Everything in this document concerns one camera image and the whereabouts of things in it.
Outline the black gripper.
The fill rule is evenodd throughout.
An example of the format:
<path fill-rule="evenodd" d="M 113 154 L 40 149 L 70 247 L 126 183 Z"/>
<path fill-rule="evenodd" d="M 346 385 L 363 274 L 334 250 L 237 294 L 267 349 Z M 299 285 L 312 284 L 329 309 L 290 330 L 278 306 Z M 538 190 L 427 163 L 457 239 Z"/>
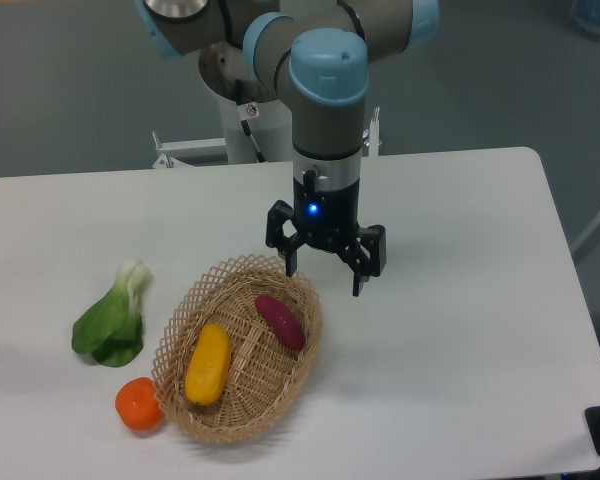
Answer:
<path fill-rule="evenodd" d="M 294 210 L 277 200 L 267 213 L 265 244 L 284 260 L 285 274 L 297 270 L 297 251 L 308 246 L 339 258 L 353 272 L 352 295 L 358 297 L 363 284 L 379 277 L 386 265 L 386 229 L 383 225 L 359 227 L 358 197 L 360 181 L 340 190 L 307 193 L 293 181 Z M 287 236 L 284 225 L 296 231 Z"/>

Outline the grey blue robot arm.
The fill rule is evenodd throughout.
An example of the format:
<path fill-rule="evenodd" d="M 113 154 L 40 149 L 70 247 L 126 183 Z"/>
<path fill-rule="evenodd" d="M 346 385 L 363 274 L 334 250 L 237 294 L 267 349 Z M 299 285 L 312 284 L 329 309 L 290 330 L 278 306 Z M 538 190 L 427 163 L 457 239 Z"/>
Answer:
<path fill-rule="evenodd" d="M 302 246 L 337 255 L 353 291 L 381 274 L 386 232 L 357 219 L 369 65 L 431 40 L 435 1 L 339 1 L 293 18 L 276 1 L 140 1 L 159 51 L 181 57 L 225 43 L 242 52 L 248 79 L 291 114 L 292 203 L 267 215 L 267 246 L 288 275 Z"/>

